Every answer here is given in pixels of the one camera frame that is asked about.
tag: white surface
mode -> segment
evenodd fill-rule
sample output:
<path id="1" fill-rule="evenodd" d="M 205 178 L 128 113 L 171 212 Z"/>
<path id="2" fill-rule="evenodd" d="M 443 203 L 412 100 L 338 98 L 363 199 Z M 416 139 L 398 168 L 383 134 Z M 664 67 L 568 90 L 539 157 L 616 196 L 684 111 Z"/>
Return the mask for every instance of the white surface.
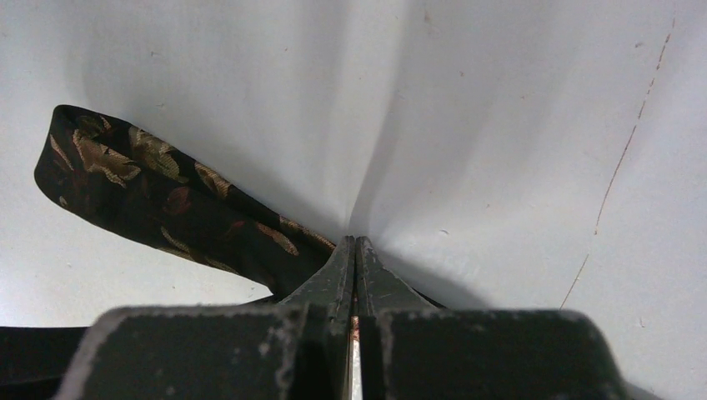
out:
<path id="1" fill-rule="evenodd" d="M 0 323 L 238 303 L 253 286 L 43 198 L 34 163 L 52 108 L 71 103 L 146 128 L 332 238 L 368 234 L 449 305 L 566 298 L 631 382 L 707 398 L 705 11 L 702 0 L 4 1 Z"/>

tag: scratch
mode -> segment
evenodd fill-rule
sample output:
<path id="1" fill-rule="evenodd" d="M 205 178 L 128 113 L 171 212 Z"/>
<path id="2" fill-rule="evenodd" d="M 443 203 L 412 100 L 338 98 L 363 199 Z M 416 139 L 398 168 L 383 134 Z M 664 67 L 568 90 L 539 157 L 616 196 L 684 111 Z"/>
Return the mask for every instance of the scratch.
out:
<path id="1" fill-rule="evenodd" d="M 665 42 L 663 42 L 663 48 L 660 50 L 660 56 L 658 57 L 658 63 L 655 66 L 655 71 L 658 71 L 660 69 L 660 64 L 663 62 L 663 56 L 665 54 L 665 49 L 668 47 L 668 42 L 670 41 L 670 36 L 673 34 L 674 29 L 675 29 L 675 16 L 673 15 L 673 24 L 672 24 L 672 27 L 670 28 L 670 32 L 668 32 L 668 36 L 665 37 Z M 643 110 L 645 108 L 645 103 L 648 101 L 648 97 L 650 96 L 650 91 L 651 91 L 651 89 L 653 89 L 653 85 L 655 84 L 655 78 L 656 78 L 656 76 L 653 76 L 653 79 L 650 80 L 650 84 L 648 85 L 648 90 L 645 93 L 643 103 L 641 104 L 641 108 L 639 110 L 639 115 L 636 118 L 636 124 L 634 125 L 634 128 L 631 129 L 631 134 L 629 135 L 629 140 L 626 142 L 626 145 L 624 146 L 624 151 L 621 153 L 621 158 L 619 158 L 619 162 L 616 164 L 616 168 L 614 168 L 614 174 L 611 176 L 611 180 L 609 181 L 609 186 L 606 188 L 606 193 L 604 193 L 604 199 L 601 201 L 601 207 L 599 207 L 599 214 L 597 215 L 596 224 L 594 225 L 594 235 L 596 235 L 599 232 L 599 220 L 601 220 L 601 213 L 604 211 L 604 205 L 606 204 L 606 199 L 609 197 L 609 192 L 611 192 L 611 187 L 612 187 L 612 185 L 614 185 L 614 180 L 616 179 L 616 174 L 619 173 L 619 168 L 621 167 L 621 163 L 624 161 L 624 157 L 626 157 L 626 152 L 629 150 L 629 145 L 631 144 L 631 141 L 634 138 L 634 133 L 636 133 L 636 128 L 639 126 L 640 118 L 643 116 Z"/>
<path id="2" fill-rule="evenodd" d="M 577 281 L 579 281 L 579 275 L 582 273 L 584 266 L 587 265 L 588 259 L 589 259 L 589 253 L 587 252 L 587 257 L 584 258 L 584 262 L 582 262 L 582 267 L 579 268 L 579 272 L 577 272 L 577 276 L 574 277 L 574 281 L 572 282 L 572 286 L 569 287 L 569 290 L 567 291 L 567 295 L 564 297 L 562 304 L 559 305 L 560 310 L 562 309 L 562 307 L 564 307 L 564 304 L 567 302 L 567 299 L 569 298 L 569 294 L 572 293 L 572 289 L 574 289 L 574 285 L 577 284 Z"/>

